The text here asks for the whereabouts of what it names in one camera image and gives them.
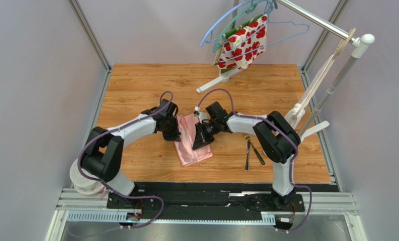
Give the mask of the red floral cloth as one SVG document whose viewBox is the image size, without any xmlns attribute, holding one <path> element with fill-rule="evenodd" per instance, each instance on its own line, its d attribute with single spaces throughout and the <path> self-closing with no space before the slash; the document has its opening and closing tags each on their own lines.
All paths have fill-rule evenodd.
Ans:
<svg viewBox="0 0 399 241">
<path fill-rule="evenodd" d="M 221 73 L 234 68 L 248 68 L 258 55 L 266 51 L 267 23 L 268 15 L 259 15 L 223 34 L 213 65 Z"/>
</svg>

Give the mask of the black handled knife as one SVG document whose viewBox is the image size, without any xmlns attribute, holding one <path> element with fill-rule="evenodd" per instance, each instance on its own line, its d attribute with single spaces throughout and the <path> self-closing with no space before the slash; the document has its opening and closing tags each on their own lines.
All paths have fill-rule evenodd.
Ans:
<svg viewBox="0 0 399 241">
<path fill-rule="evenodd" d="M 257 148 L 253 145 L 252 142 L 250 142 L 250 145 L 251 145 L 251 147 L 253 148 L 253 151 L 254 151 L 255 155 L 257 156 L 258 160 L 260 161 L 260 163 L 261 163 L 262 165 L 265 165 L 265 161 L 264 161 L 264 159 L 262 158 L 262 156 L 260 155 L 260 153 L 259 153 L 259 151 L 257 150 Z"/>
</svg>

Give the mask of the white hanging cloth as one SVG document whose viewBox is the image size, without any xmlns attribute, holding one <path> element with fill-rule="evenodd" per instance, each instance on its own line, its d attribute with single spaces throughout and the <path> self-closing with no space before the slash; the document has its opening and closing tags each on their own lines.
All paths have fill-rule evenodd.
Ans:
<svg viewBox="0 0 399 241">
<path fill-rule="evenodd" d="M 300 98 L 300 100 L 294 105 L 294 107 L 285 115 L 285 120 L 288 121 L 290 126 L 293 129 L 296 129 L 303 115 L 305 114 L 305 108 L 309 104 L 316 90 L 320 86 L 321 82 L 324 80 L 328 71 L 335 61 L 335 55 L 332 54 L 327 61 L 322 65 L 319 71 L 316 73 L 312 82 L 309 84 L 304 94 Z"/>
</svg>

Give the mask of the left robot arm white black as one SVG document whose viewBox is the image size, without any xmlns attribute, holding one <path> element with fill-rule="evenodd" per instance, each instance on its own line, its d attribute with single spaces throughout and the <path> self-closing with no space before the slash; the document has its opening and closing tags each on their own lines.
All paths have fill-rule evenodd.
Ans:
<svg viewBox="0 0 399 241">
<path fill-rule="evenodd" d="M 129 196 L 135 184 L 120 169 L 124 148 L 132 142 L 161 132 L 165 141 L 179 142 L 178 106 L 163 99 L 138 117 L 113 128 L 95 127 L 77 158 L 80 174 L 98 181 L 119 196 Z"/>
</svg>

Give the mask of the light blue hanger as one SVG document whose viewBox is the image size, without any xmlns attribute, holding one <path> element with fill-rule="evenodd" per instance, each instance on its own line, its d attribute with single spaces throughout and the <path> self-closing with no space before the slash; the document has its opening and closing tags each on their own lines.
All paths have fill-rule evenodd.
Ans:
<svg viewBox="0 0 399 241">
<path fill-rule="evenodd" d="M 234 1 L 233 6 L 220 16 L 204 34 L 199 46 L 213 44 L 213 52 L 220 46 L 223 34 L 235 26 L 238 18 L 244 14 L 250 14 L 256 7 L 266 3 L 265 14 L 270 13 L 275 7 L 272 7 L 273 1 Z"/>
</svg>

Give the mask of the teal green hanger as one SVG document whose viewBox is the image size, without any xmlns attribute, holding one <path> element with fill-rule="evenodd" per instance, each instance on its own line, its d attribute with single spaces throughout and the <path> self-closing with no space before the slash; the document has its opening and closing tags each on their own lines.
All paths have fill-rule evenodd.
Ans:
<svg viewBox="0 0 399 241">
<path fill-rule="evenodd" d="M 201 46 L 205 43 L 211 44 L 214 43 L 213 45 L 213 53 L 217 52 L 217 49 L 221 47 L 223 44 L 221 43 L 221 40 L 223 38 L 223 34 L 226 32 L 230 32 L 232 29 L 237 27 L 236 21 L 239 17 L 241 17 L 244 14 L 250 14 L 252 13 L 258 4 L 265 2 L 265 8 L 264 8 L 264 14 L 270 14 L 273 10 L 278 9 L 278 4 L 276 1 L 243 1 L 241 3 L 238 3 L 237 5 L 233 6 L 230 10 L 228 10 L 226 13 L 224 13 L 208 30 L 206 35 L 203 37 Z M 213 38 L 213 33 L 215 28 L 227 17 L 230 17 L 230 21 L 228 24 L 223 28 L 220 34 L 217 35 L 217 37 Z"/>
</svg>

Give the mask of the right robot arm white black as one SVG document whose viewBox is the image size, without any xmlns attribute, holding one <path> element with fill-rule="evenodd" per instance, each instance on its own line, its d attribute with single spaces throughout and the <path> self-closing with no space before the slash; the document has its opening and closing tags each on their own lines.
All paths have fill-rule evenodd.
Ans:
<svg viewBox="0 0 399 241">
<path fill-rule="evenodd" d="M 206 107 L 206 111 L 209 119 L 195 124 L 193 150 L 212 143 L 214 136 L 220 132 L 254 135 L 266 156 L 273 162 L 273 191 L 279 197 L 295 194 L 290 162 L 298 152 L 301 139 L 278 111 L 268 115 L 228 113 L 217 101 Z"/>
</svg>

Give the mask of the white mesh basket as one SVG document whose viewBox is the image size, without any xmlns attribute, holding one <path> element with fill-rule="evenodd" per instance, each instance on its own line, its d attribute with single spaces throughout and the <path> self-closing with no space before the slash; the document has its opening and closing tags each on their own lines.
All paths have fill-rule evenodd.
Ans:
<svg viewBox="0 0 399 241">
<path fill-rule="evenodd" d="M 100 182 L 90 180 L 81 175 L 77 166 L 77 159 L 72 163 L 69 171 L 70 180 L 74 189 L 82 195 L 93 195 L 104 192 L 106 187 Z"/>
</svg>

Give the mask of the white clothes rack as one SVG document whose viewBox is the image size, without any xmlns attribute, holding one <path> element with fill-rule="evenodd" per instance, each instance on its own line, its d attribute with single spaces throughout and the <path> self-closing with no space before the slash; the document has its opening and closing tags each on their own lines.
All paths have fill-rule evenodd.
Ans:
<svg viewBox="0 0 399 241">
<path fill-rule="evenodd" d="M 309 68 L 312 66 L 312 63 L 315 60 L 315 58 L 317 57 L 319 50 L 321 49 L 322 45 L 324 44 L 324 41 L 327 39 L 328 34 L 331 33 L 334 36 L 337 36 L 338 38 L 340 38 L 340 40 L 348 39 L 349 31 L 347 32 L 347 31 L 339 28 L 338 26 L 335 25 L 335 23 L 341 17 L 341 14 L 345 10 L 349 1 L 339 1 L 335 7 L 333 13 L 331 14 L 330 20 L 328 20 L 328 21 L 303 9 L 302 7 L 292 3 L 291 1 L 276 1 L 276 2 L 282 4 L 283 6 L 296 12 L 300 16 L 308 19 L 309 21 L 311 21 L 314 24 L 323 28 L 323 31 L 322 31 L 318 41 L 316 42 L 313 50 L 311 51 L 305 65 L 301 69 L 303 75 L 306 75 Z M 315 119 L 320 114 L 323 105 L 327 102 L 328 98 L 334 93 L 334 91 L 339 86 L 341 81 L 345 78 L 345 76 L 350 71 L 352 66 L 356 63 L 356 61 L 358 59 L 360 59 L 363 56 L 363 54 L 366 52 L 368 47 L 371 44 L 373 44 L 374 41 L 375 41 L 375 36 L 372 34 L 364 34 L 363 36 L 358 37 L 358 38 L 353 36 L 350 39 L 350 43 L 348 43 L 348 44 L 351 44 L 354 47 L 354 50 L 351 53 L 350 58 L 345 63 L 342 70 L 339 71 L 339 74 L 336 76 L 336 78 L 332 82 L 332 85 L 327 89 L 327 92 L 324 95 L 324 97 L 321 98 L 321 100 L 318 104 L 314 105 L 311 108 L 311 114 L 309 115 L 308 119 L 302 125 L 302 127 L 299 131 L 299 134 L 302 138 L 306 138 L 314 133 L 320 132 L 329 126 L 328 121 L 322 121 L 314 126 L 311 126 L 311 124 L 314 123 Z"/>
</svg>

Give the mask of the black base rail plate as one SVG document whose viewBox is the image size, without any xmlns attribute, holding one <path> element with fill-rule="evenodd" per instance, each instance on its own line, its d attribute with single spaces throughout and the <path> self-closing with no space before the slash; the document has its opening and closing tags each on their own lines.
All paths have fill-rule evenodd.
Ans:
<svg viewBox="0 0 399 241">
<path fill-rule="evenodd" d="M 300 194 L 279 200 L 270 183 L 136 182 L 132 199 L 108 195 L 108 209 L 133 209 L 143 219 L 256 221 L 262 212 L 304 212 Z"/>
</svg>

